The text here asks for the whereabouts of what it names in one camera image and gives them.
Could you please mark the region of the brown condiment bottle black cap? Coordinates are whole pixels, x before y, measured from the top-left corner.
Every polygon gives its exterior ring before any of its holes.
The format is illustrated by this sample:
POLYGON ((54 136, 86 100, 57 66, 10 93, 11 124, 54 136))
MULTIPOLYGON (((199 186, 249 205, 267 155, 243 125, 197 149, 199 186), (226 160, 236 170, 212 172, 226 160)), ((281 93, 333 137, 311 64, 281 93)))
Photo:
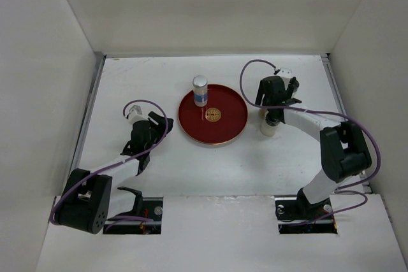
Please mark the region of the brown condiment bottle black cap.
POLYGON ((260 110, 259 110, 259 117, 260 117, 262 120, 265 119, 265 117, 267 116, 267 114, 268 114, 268 110, 267 110, 267 109, 260 109, 260 110))

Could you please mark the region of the blue label spice jar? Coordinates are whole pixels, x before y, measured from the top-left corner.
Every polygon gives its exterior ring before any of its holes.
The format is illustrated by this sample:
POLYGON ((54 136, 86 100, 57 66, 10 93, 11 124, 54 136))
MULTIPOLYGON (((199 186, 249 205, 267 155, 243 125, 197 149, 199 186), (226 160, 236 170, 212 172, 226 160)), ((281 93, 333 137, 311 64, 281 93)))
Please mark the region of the blue label spice jar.
POLYGON ((198 107, 204 107, 208 103, 208 81, 203 75, 197 75, 193 78, 193 98, 198 107))

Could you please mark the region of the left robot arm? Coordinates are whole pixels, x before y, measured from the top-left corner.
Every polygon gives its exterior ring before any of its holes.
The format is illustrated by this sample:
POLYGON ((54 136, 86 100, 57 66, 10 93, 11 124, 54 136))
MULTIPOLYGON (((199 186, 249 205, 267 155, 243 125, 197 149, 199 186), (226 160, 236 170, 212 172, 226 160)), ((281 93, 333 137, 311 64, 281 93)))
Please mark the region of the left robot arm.
POLYGON ((114 233, 121 222, 139 222, 145 229, 159 220, 145 207, 142 192, 127 187, 125 182, 146 170, 150 151, 171 132, 174 121, 153 111, 147 118, 128 118, 131 136, 119 158, 100 170, 74 169, 52 210, 51 223, 97 234, 114 233))

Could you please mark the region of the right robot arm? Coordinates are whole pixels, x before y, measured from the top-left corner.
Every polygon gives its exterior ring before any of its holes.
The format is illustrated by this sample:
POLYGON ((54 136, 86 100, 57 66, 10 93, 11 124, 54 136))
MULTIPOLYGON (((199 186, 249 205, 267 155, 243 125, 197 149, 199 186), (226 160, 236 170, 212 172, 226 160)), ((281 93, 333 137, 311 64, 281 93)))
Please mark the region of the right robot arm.
POLYGON ((298 128, 319 142, 321 170, 298 191, 295 204, 299 216, 311 218, 344 180, 369 168, 372 159, 357 124, 304 110, 299 106, 302 102, 294 97, 297 88, 295 77, 288 84, 279 76, 266 77, 259 83, 256 104, 262 107, 263 135, 274 136, 282 123, 298 128))

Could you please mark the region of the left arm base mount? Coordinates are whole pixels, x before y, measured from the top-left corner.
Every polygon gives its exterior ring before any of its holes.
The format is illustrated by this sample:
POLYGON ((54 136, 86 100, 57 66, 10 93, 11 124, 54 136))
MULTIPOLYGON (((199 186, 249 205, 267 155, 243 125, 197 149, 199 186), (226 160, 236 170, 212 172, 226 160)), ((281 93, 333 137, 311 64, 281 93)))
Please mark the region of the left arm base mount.
POLYGON ((164 199, 145 197, 139 190, 118 187, 110 198, 103 234, 161 234, 164 199))

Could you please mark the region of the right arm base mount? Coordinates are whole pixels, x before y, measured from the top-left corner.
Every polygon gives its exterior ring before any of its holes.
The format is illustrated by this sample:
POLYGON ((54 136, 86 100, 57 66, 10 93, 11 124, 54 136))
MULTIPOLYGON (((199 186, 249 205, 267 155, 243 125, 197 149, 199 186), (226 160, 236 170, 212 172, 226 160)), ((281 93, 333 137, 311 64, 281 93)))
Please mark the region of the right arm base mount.
POLYGON ((275 215, 280 234, 337 234, 330 199, 317 204, 299 203, 295 197, 276 197, 275 215))

